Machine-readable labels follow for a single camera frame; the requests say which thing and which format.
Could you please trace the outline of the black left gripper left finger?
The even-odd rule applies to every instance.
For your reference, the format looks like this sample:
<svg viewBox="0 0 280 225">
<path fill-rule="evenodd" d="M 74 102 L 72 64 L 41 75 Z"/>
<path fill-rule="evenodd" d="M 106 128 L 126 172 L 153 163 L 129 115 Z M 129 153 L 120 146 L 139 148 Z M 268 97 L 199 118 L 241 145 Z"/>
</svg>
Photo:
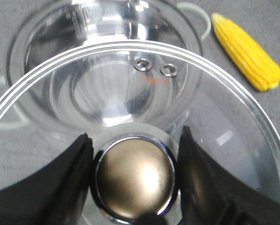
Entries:
<svg viewBox="0 0 280 225">
<path fill-rule="evenodd" d="M 82 134 L 57 158 L 0 190 L 0 225 L 76 225 L 87 197 L 93 143 Z"/>
</svg>

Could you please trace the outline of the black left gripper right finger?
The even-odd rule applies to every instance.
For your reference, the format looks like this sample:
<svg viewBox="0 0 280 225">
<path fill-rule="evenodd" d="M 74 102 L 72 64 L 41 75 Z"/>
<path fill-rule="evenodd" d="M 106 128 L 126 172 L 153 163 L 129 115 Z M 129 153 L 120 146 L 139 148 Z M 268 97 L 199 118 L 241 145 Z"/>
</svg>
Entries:
<svg viewBox="0 0 280 225">
<path fill-rule="evenodd" d="M 280 204 L 221 167 L 188 126 L 180 136 L 177 177 L 185 225 L 280 225 Z"/>
</svg>

